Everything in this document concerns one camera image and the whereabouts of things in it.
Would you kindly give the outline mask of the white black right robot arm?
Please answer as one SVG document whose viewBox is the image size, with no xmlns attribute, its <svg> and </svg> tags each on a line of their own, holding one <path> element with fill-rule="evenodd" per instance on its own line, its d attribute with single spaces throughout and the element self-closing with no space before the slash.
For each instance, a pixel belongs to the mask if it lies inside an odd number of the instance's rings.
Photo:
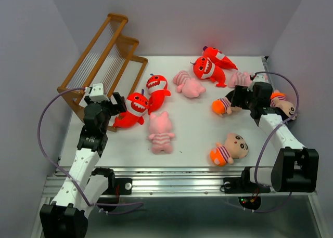
<svg viewBox="0 0 333 238">
<path fill-rule="evenodd" d="M 256 125 L 267 134 L 264 145 L 271 143 L 277 152 L 273 167 L 256 164 L 246 167 L 239 179 L 240 187 L 252 191 L 257 186 L 276 192 L 315 191 L 319 154 L 299 142 L 286 123 L 291 120 L 278 106 L 271 106 L 271 84 L 255 82 L 251 87 L 236 86 L 232 106 L 250 111 Z"/>
</svg>

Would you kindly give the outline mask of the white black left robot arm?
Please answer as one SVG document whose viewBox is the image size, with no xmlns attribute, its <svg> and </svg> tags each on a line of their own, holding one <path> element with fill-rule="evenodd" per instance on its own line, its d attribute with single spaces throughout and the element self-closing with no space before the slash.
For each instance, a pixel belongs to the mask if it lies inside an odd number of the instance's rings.
<svg viewBox="0 0 333 238">
<path fill-rule="evenodd" d="M 107 129 L 112 116 L 126 111 L 124 97 L 112 94 L 116 103 L 103 93 L 88 89 L 84 98 L 83 127 L 74 161 L 57 195 L 40 210 L 45 237 L 85 237 L 88 217 L 102 193 L 116 187 L 111 169 L 97 168 L 107 144 Z"/>
</svg>

